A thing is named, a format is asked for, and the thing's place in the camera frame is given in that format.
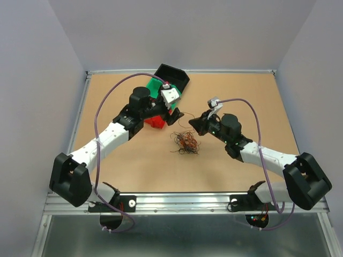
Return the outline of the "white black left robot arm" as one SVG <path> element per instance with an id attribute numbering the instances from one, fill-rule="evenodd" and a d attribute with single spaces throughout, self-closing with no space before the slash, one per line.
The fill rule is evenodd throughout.
<path id="1" fill-rule="evenodd" d="M 96 201 L 98 187 L 91 182 L 90 172 L 114 149 L 132 139 L 146 119 L 160 116 L 167 125 L 173 125 L 183 116 L 178 108 L 172 109 L 180 98 L 176 88 L 166 85 L 161 86 L 155 99 L 148 88 L 134 88 L 129 103 L 101 133 L 96 132 L 93 140 L 74 152 L 55 157 L 49 188 L 75 207 Z"/>

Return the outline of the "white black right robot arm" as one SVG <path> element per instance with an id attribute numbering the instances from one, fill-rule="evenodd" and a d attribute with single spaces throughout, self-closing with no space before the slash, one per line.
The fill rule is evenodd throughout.
<path id="1" fill-rule="evenodd" d="M 189 120 L 189 124 L 200 136 L 209 133 L 222 141 L 231 158 L 265 168 L 283 178 L 281 182 L 271 183 L 265 179 L 251 186 L 243 200 L 237 201 L 238 206 L 258 209 L 276 201 L 292 202 L 310 210 L 332 189 L 332 183 L 311 154 L 286 154 L 258 146 L 242 134 L 242 125 L 235 115 L 218 117 L 204 112 Z"/>

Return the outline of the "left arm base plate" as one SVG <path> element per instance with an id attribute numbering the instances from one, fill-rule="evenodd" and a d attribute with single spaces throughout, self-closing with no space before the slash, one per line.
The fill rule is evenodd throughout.
<path id="1" fill-rule="evenodd" d="M 114 196 L 114 199 L 110 200 L 109 204 L 115 208 L 126 212 L 134 213 L 136 211 L 137 197 L 135 195 L 120 195 Z M 89 213 L 109 213 L 114 212 L 112 208 L 107 206 L 102 201 L 100 202 L 90 202 L 88 204 Z"/>

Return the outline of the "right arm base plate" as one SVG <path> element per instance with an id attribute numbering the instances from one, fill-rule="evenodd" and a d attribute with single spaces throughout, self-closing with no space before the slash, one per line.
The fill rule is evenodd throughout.
<path id="1" fill-rule="evenodd" d="M 251 194 L 234 194 L 229 198 L 227 210 L 229 212 L 240 211 L 275 211 L 275 207 L 271 203 L 262 203 L 255 195 Z"/>

